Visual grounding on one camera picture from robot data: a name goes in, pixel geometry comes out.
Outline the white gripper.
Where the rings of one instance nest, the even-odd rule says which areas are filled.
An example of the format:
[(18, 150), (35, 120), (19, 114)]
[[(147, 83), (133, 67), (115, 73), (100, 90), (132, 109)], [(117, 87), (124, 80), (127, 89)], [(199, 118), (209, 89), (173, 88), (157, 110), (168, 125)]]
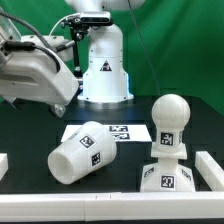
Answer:
[(29, 41), (4, 41), (0, 53), (0, 96), (14, 109), (16, 98), (49, 104), (62, 118), (78, 82), (60, 57)]

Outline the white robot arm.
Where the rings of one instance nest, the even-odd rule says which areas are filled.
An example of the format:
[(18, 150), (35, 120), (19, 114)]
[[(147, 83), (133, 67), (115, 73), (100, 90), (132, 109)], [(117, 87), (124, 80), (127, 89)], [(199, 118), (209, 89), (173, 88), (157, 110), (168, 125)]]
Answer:
[(33, 30), (22, 36), (14, 24), (30, 25), (0, 8), (0, 97), (46, 103), (61, 117), (74, 97), (82, 104), (116, 108), (133, 99), (123, 69), (123, 34), (112, 10), (133, 10), (145, 0), (65, 0), (75, 12), (58, 24), (71, 38)]

